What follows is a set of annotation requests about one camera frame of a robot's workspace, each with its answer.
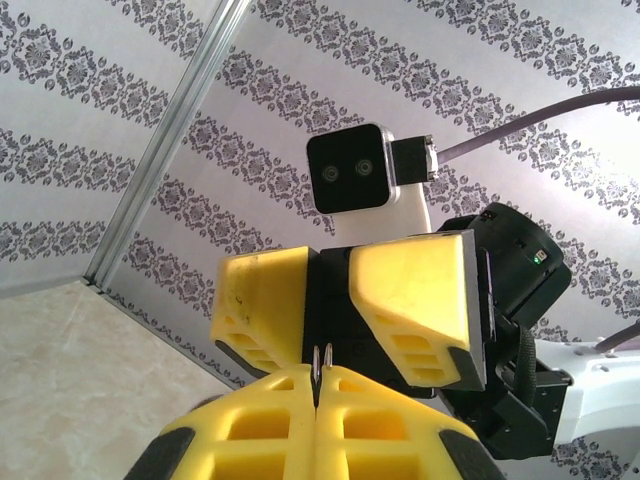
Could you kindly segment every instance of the yellow foam pad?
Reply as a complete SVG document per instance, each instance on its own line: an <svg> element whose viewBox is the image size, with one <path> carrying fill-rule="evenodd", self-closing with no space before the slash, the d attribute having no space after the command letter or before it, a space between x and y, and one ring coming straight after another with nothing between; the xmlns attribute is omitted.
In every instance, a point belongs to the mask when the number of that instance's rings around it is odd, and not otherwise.
<svg viewBox="0 0 640 480"><path fill-rule="evenodd" d="M169 424L195 430L171 480L313 478L311 367L264 377Z"/></svg>
<svg viewBox="0 0 640 480"><path fill-rule="evenodd" d="M456 480L439 433L478 441L464 423L342 367L324 368L315 479Z"/></svg>
<svg viewBox="0 0 640 480"><path fill-rule="evenodd" d="M300 363L309 255L299 247L221 260L211 340L268 373Z"/></svg>
<svg viewBox="0 0 640 480"><path fill-rule="evenodd" d="M471 348L465 271L459 234L351 252L351 301L409 385L445 387L461 379L448 348Z"/></svg>
<svg viewBox="0 0 640 480"><path fill-rule="evenodd" d="M195 431L171 480L468 478L439 436L479 445L462 422L336 366L323 368L316 411L310 373L289 367L168 425L161 435Z"/></svg>

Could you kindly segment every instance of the metal strip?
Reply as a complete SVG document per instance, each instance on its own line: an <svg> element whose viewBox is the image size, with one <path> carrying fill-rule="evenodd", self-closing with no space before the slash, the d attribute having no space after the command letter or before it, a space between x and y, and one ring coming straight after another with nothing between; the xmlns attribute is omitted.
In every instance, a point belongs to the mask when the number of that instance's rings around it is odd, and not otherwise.
<svg viewBox="0 0 640 480"><path fill-rule="evenodd" d="M218 7L85 272L84 278L91 285L102 289L115 273L145 205L153 196L189 122L213 83L250 4L251 0L223 0Z"/></svg>

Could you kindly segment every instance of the green indicator light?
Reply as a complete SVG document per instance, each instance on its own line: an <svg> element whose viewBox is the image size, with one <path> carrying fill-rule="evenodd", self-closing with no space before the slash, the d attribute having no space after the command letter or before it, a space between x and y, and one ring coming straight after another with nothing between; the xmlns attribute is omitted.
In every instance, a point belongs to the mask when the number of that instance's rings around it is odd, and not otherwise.
<svg viewBox="0 0 640 480"><path fill-rule="evenodd" d="M547 259L547 254L545 253L545 251L538 250L538 253L536 253L536 256L533 257L533 263L535 263L536 265L540 265L546 259Z"/></svg>

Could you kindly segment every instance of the metal pin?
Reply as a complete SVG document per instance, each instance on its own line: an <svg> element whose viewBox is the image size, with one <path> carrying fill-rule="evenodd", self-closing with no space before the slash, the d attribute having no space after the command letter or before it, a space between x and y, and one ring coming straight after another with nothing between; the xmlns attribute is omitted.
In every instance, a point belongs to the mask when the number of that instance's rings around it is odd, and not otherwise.
<svg viewBox="0 0 640 480"><path fill-rule="evenodd" d="M320 381L320 349L316 345L313 347L313 365L312 365L313 382L317 385Z"/></svg>
<svg viewBox="0 0 640 480"><path fill-rule="evenodd" d="M333 366L333 345L327 343L324 349L324 366L331 368Z"/></svg>

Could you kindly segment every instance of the camera lens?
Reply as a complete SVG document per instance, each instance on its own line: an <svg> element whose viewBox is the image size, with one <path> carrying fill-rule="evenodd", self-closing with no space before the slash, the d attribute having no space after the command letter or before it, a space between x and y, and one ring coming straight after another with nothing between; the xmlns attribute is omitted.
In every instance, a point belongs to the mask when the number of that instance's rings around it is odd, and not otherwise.
<svg viewBox="0 0 640 480"><path fill-rule="evenodd" d="M372 171L373 171L373 163L371 163L371 160L360 160L356 164L356 173L361 177L366 177L367 175L370 175Z"/></svg>
<svg viewBox="0 0 640 480"><path fill-rule="evenodd" d="M325 167L322 171L322 178L324 178L327 182L335 182L338 179L338 169L333 165L329 165Z"/></svg>

